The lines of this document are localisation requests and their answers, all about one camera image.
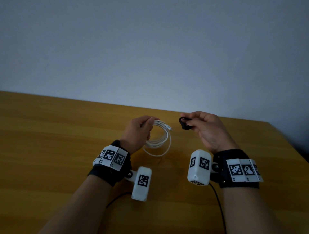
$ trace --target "white plastic housing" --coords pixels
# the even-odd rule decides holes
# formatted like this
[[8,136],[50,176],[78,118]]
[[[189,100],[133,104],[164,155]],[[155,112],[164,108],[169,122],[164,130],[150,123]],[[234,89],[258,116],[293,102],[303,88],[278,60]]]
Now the white plastic housing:
[[152,170],[150,168],[147,167],[138,168],[131,196],[132,199],[139,200],[142,202],[145,202],[147,200],[151,174]]
[[211,155],[204,150],[198,149],[191,154],[188,181],[203,186],[210,181]]

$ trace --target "white cable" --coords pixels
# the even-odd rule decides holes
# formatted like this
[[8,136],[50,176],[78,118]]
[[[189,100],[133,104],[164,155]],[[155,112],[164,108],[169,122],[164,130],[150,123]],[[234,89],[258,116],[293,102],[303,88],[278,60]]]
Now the white cable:
[[153,154],[147,152],[145,150],[145,146],[143,147],[143,150],[146,153],[148,153],[149,155],[151,155],[151,156],[161,157],[164,154],[166,154],[168,152],[168,150],[170,149],[170,147],[171,147],[172,138],[171,138],[171,135],[170,135],[169,131],[172,130],[172,128],[170,126],[168,126],[167,124],[165,124],[161,120],[155,120],[153,126],[158,126],[158,127],[162,128],[164,130],[164,136],[162,136],[161,138],[159,138],[157,140],[148,140],[148,141],[146,141],[145,146],[148,147],[148,148],[152,148],[152,149],[160,148],[164,144],[164,142],[167,141],[168,137],[170,137],[170,145],[168,146],[167,150],[163,154],[161,154],[161,155],[153,155]]

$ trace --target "forearm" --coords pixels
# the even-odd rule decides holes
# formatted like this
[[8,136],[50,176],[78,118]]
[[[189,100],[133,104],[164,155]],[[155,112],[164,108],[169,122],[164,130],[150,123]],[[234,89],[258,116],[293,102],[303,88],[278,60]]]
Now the forearm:
[[97,233],[111,186],[94,175],[89,175],[68,204],[54,216],[39,234]]
[[255,188],[223,188],[228,234],[286,233]]

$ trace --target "hand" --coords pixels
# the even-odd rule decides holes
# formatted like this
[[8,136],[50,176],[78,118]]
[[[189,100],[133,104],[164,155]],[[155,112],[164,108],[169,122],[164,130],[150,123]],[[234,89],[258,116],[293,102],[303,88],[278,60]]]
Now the hand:
[[193,126],[192,130],[198,133],[205,147],[213,154],[228,149],[239,149],[218,116],[201,111],[181,113],[180,116],[192,119],[183,122]]
[[121,147],[130,154],[141,149],[146,141],[150,139],[150,131],[155,120],[160,119],[147,115],[132,119],[120,138]]

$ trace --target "wooden table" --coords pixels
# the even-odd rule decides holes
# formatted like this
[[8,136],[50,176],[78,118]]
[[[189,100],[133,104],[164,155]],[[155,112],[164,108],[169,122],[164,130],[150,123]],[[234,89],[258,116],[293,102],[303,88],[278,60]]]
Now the wooden table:
[[[148,200],[120,198],[106,210],[100,232],[223,233],[212,189],[187,180],[191,153],[205,148],[193,131],[181,129],[179,113],[9,92],[0,92],[0,233],[37,232],[83,182],[102,148],[142,115],[173,128],[171,148],[159,158],[143,150],[132,156],[133,169],[152,169]],[[308,163],[269,123],[222,121],[256,160],[267,204],[284,224],[308,233]],[[154,127],[153,137],[160,131]],[[132,187],[123,180],[111,199]]]

